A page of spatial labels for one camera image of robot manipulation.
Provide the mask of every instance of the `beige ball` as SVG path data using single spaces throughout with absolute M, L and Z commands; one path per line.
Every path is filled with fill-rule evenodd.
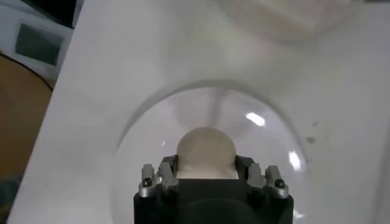
M 177 146 L 177 178 L 237 179 L 233 141 L 222 131 L 201 127 L 188 132 Z

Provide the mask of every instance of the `metal screw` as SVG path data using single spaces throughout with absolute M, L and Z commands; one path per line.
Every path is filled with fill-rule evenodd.
M 285 188 L 286 187 L 285 181 L 283 181 L 282 179 L 276 179 L 275 180 L 275 187 L 280 188 L 280 189 Z
M 153 184 L 153 181 L 149 177 L 142 180 L 143 187 L 150 187 L 150 186 L 152 186 L 152 184 Z

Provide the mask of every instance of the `white table surface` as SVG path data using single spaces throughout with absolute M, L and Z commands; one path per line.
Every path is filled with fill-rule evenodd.
M 390 135 L 389 12 L 365 6 L 317 41 L 281 46 L 202 1 L 86 1 L 9 223 L 113 223 L 112 168 L 131 112 L 169 83 L 210 77 L 256 86 L 297 130 L 311 161 L 305 223 L 372 223 L 376 212 L 386 223 L 377 194 Z

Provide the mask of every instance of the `transparent hemisphere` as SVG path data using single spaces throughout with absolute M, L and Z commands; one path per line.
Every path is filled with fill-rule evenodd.
M 203 80 L 156 93 L 125 125 L 111 194 L 115 224 L 133 223 L 133 196 L 142 166 L 152 164 L 156 169 L 164 156 L 177 153 L 188 132 L 199 127 L 225 133 L 236 154 L 259 163 L 263 175 L 267 166 L 278 166 L 294 198 L 295 222 L 305 223 L 306 160 L 291 127 L 251 87 L 231 80 Z

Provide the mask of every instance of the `dark spot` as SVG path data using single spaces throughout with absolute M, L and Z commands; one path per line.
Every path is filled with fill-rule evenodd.
M 308 143 L 310 143 L 310 144 L 313 144 L 313 143 L 316 142 L 316 139 L 313 138 L 313 137 L 307 137 L 307 138 L 306 138 L 306 141 L 307 141 Z

